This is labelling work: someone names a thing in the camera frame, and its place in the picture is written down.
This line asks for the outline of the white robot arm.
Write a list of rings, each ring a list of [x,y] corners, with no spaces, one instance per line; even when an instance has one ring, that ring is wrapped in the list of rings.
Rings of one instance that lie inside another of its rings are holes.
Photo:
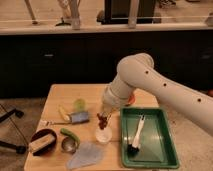
[[[168,103],[213,136],[213,98],[159,74],[154,70],[153,58],[147,53],[120,60],[117,75],[105,88],[102,102],[110,108],[121,108],[137,88]]]

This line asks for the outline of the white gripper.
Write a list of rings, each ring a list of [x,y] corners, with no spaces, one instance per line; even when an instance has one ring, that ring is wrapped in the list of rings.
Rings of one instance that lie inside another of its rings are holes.
[[[108,117],[114,111],[128,104],[130,88],[108,85],[102,95],[102,116]]]

